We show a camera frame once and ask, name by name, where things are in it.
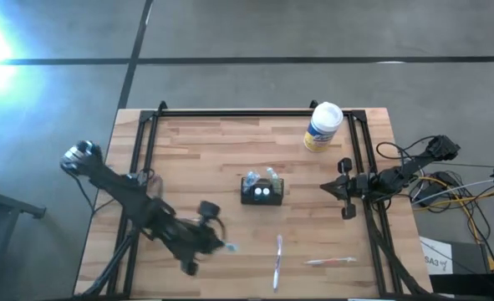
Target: butcher block tabletop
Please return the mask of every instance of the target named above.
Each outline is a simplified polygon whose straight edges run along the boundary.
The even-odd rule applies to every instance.
[[[365,109],[374,147],[394,142],[388,111]],[[125,174],[139,123],[140,110],[119,110],[107,151],[106,164]],[[319,184],[339,174],[336,163],[354,160],[349,126],[344,122],[329,149],[313,153],[303,145],[308,117],[160,117],[151,168],[163,179],[163,199],[178,217],[197,217],[201,200],[221,207],[220,218],[232,252],[221,249],[200,262],[195,277],[185,275],[180,263],[159,241],[140,236],[131,298],[371,298],[378,297],[369,239],[360,200],[357,217],[343,220],[343,202]],[[142,168],[149,126],[144,133],[139,167]],[[367,170],[364,140],[358,128]],[[385,149],[396,156],[395,150]],[[380,170],[398,161],[376,156]],[[265,175],[272,167],[285,181],[280,207],[240,203],[241,177],[249,171]],[[158,187],[150,185],[150,196]],[[101,191],[96,206],[110,199]],[[121,206],[112,202],[90,222],[89,235],[75,286],[82,293],[99,276],[115,248]],[[410,274],[430,291],[420,239],[407,198],[395,197],[388,210],[395,251]],[[283,237],[278,291],[272,279],[277,235]],[[322,258],[356,258],[311,267],[304,262]],[[124,282],[125,261],[119,285]],[[393,291],[387,262],[385,279]]]

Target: concrete floor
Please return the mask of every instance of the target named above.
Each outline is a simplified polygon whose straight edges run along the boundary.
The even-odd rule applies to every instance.
[[[0,1],[12,59],[129,58],[143,0]],[[494,55],[494,0],[155,0],[140,56]],[[0,67],[0,192],[46,206],[22,216],[0,300],[68,297],[89,209],[59,157],[77,140],[103,146],[126,65]],[[139,66],[128,108],[385,106],[396,140],[447,134],[455,162],[494,166],[494,63]],[[449,168],[466,182],[490,168]],[[92,187],[85,185],[90,195]],[[485,187],[477,187],[474,192]],[[483,201],[494,250],[494,198]],[[462,212],[416,213],[420,234],[471,242]]]

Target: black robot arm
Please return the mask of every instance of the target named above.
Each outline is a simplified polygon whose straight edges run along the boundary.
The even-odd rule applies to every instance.
[[[181,261],[181,268],[187,274],[196,274],[197,253],[211,254],[224,246],[215,230],[207,225],[210,220],[222,225],[218,220],[219,206],[202,201],[198,222],[176,218],[176,212],[166,202],[146,195],[145,187],[136,177],[118,175],[106,166],[99,146],[90,141],[80,141],[70,148],[61,160],[61,168],[71,176],[87,176],[91,184],[107,191],[122,205],[135,228],[149,239],[159,238],[174,258]]]
[[[379,174],[361,173],[355,177],[349,176],[352,162],[343,158],[338,163],[338,171],[342,175],[336,181],[321,185],[321,189],[344,201],[342,216],[350,219],[356,216],[351,197],[361,197],[367,202],[387,200],[408,186],[415,179],[415,173],[435,161],[453,160],[458,155],[460,147],[445,135],[438,135],[429,141],[425,151],[401,166],[394,166],[381,171]]]

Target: black metal frame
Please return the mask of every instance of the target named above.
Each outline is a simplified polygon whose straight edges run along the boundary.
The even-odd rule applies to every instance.
[[[317,105],[315,100],[310,104],[309,109],[304,110],[165,110],[167,108],[166,103],[162,101],[158,110],[143,110],[140,112],[139,126],[137,128],[137,134],[135,136],[135,145],[131,159],[130,172],[137,172],[137,162],[139,161],[139,155],[142,145],[143,132],[145,125],[151,120],[150,135],[148,137],[148,145],[146,149],[145,165],[144,169],[149,169],[152,160],[152,152],[155,144],[155,136],[157,132],[158,119],[160,117],[208,117],[208,116],[310,116],[313,113],[313,108]],[[369,168],[372,172],[376,172],[377,166],[374,159],[373,145],[369,134],[369,127],[367,123],[367,116],[364,110],[345,110],[344,117],[349,122],[349,131],[351,136],[351,142],[354,151],[354,162],[357,172],[364,172],[364,163],[362,162],[361,150],[358,140],[358,132],[356,130],[356,123],[360,123],[364,135],[365,151],[367,153]],[[382,269],[382,262],[379,253],[379,246],[371,238],[371,231],[374,224],[373,221],[373,208],[369,202],[364,202],[364,211],[366,214],[366,222],[369,233],[369,244],[371,246],[371,254],[374,263],[374,273],[377,280],[377,289],[379,296],[385,296],[387,294],[384,271]],[[384,204],[380,204],[377,210],[379,212],[380,226],[382,235],[385,241],[390,247],[393,247],[393,241],[391,238],[390,227],[388,223],[388,217],[386,214]],[[122,212],[119,224],[119,230],[117,232],[117,240],[115,244],[115,251],[119,251],[122,242],[125,240],[125,234],[128,229],[127,218]],[[129,298],[131,293],[131,287],[133,283],[133,276],[135,271],[135,260],[137,256],[138,239],[135,239],[130,246],[130,252],[128,256],[128,263],[126,268],[124,287],[121,293],[116,293],[117,281],[118,281],[118,267],[113,271],[109,284],[106,290],[106,297],[111,298]],[[401,294],[402,286],[400,278],[395,272],[395,268],[392,263],[388,263],[390,267],[390,274],[392,282],[394,284],[394,293]]]

